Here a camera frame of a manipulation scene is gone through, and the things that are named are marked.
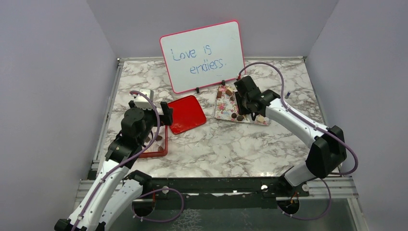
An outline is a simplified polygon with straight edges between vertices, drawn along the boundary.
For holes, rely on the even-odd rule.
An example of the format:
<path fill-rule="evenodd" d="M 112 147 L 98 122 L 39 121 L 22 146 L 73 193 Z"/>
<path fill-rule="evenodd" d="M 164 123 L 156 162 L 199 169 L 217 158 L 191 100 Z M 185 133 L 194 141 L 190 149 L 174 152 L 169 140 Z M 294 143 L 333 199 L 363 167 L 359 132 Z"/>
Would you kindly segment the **red box lid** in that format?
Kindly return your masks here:
<path fill-rule="evenodd" d="M 193 95 L 172 101 L 168 103 L 168 106 L 173 109 L 173 123 L 170 126 L 170 130 L 175 135 L 206 123 L 203 109 L 197 98 Z"/>

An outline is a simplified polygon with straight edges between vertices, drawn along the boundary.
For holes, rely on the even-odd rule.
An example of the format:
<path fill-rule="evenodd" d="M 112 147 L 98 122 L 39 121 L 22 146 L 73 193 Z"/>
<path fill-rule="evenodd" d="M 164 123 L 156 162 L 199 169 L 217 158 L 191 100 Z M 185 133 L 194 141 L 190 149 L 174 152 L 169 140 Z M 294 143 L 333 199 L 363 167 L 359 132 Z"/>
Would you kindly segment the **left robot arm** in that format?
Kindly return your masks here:
<path fill-rule="evenodd" d="M 107 231 L 124 209 L 137 197 L 151 193 L 151 184 L 143 179 L 130 180 L 120 192 L 115 192 L 120 181 L 129 172 L 137 158 L 152 143 L 145 145 L 153 127 L 170 126 L 173 110 L 161 102 L 163 114 L 158 114 L 151 100 L 129 102 L 124 113 L 121 130 L 109 145 L 99 174 L 86 196 L 67 219 L 59 219 L 56 231 Z"/>

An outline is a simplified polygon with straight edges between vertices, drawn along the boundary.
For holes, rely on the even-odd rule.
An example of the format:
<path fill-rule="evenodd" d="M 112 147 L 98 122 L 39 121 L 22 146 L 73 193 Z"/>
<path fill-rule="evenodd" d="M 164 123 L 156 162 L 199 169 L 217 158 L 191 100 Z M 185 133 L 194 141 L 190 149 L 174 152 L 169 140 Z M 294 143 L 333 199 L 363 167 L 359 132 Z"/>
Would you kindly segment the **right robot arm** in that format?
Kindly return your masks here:
<path fill-rule="evenodd" d="M 309 148 L 305 161 L 280 176 L 277 185 L 282 195 L 291 195 L 303 182 L 327 177 L 346 159 L 346 150 L 341 144 L 344 134 L 338 126 L 327 128 L 305 117 L 284 104 L 276 92 L 261 91 L 249 75 L 235 81 L 234 86 L 239 108 L 252 116 L 264 116 L 279 123 Z"/>

